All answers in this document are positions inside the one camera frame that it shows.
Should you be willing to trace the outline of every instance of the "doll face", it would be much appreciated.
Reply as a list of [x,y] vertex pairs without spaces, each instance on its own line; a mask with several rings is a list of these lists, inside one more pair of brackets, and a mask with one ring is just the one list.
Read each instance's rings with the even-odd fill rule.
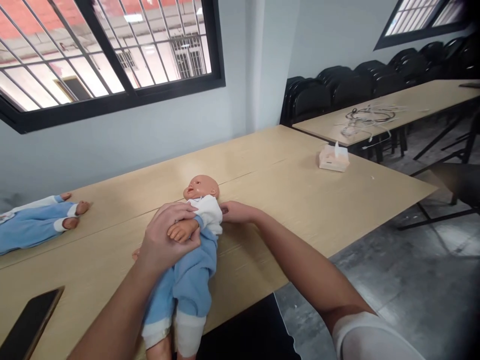
[[207,175],[197,175],[191,181],[188,187],[183,190],[183,197],[185,200],[198,199],[212,195],[219,198],[220,189],[215,180]]

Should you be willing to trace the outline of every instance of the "floor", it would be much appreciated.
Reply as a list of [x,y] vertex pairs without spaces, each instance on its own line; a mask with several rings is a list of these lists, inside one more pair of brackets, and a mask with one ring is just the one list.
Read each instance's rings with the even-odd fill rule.
[[[411,174],[461,149],[440,149],[468,131],[464,121],[419,161],[413,157],[446,125],[445,119],[416,122],[401,158],[385,153],[383,165]],[[470,158],[480,164],[480,136]],[[423,174],[431,180],[430,172]],[[451,193],[435,192],[421,203],[431,216],[469,209],[450,206]],[[477,297],[480,270],[480,217],[472,214],[437,224],[398,231],[397,226],[424,220],[412,206],[331,258],[370,306],[426,360],[460,359]],[[303,360],[336,359],[332,339],[320,316],[289,283],[275,293],[296,352]]]

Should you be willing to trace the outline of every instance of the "blue onesie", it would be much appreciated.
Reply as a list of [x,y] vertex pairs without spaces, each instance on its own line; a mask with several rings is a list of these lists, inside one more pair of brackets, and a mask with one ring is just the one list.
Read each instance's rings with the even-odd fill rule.
[[200,247],[170,268],[152,292],[142,336],[149,349],[164,339],[172,324],[177,300],[175,329],[178,351],[183,357],[197,353],[207,314],[212,304],[209,279],[217,269],[217,239],[222,233],[222,210],[211,195],[188,201],[195,206],[200,226]]
[[60,195],[16,207],[0,215],[0,256],[15,249],[32,248],[59,236],[67,229],[66,218],[75,215],[77,204]]

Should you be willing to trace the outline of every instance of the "baby doll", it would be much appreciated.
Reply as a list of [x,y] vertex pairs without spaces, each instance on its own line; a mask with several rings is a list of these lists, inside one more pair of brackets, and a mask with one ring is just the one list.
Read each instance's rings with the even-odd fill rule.
[[15,249],[32,248],[75,229],[79,224],[78,217],[87,212],[90,204],[86,201],[66,202],[71,196],[69,192],[49,196],[1,214],[0,255]]
[[168,229],[167,235],[184,242],[200,227],[201,245],[169,269],[152,292],[142,330],[148,360],[171,358],[170,345],[166,342],[170,342],[175,299],[177,358],[194,359],[197,354],[212,304],[208,282],[217,268],[217,239],[222,233],[219,194],[217,182],[206,175],[195,176],[183,191],[185,200],[198,209],[196,216],[178,221]]

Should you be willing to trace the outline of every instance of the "black window frame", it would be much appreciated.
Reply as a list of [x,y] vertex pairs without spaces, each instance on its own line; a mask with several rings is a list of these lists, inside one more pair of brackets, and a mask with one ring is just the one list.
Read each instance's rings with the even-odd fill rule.
[[449,0],[440,0],[435,6],[435,9],[433,9],[432,14],[430,14],[429,18],[427,19],[427,24],[425,28],[386,36],[386,33],[390,28],[390,24],[394,20],[395,15],[397,15],[397,12],[399,11],[402,2],[403,0],[398,0],[398,2],[396,3],[395,8],[390,15],[390,18],[388,19],[385,28],[383,29],[383,32],[381,33],[381,36],[375,45],[375,48],[373,49],[374,51],[443,34],[454,33],[466,29],[470,24],[468,17],[465,16],[462,20],[458,22],[433,27],[433,24],[442,13],[445,6],[447,6],[447,4],[449,3]]
[[97,20],[91,0],[74,0],[105,57],[125,89],[90,100],[21,112],[0,91],[0,119],[20,134],[115,113],[226,86],[219,0],[201,0],[211,73],[134,89],[117,54]]

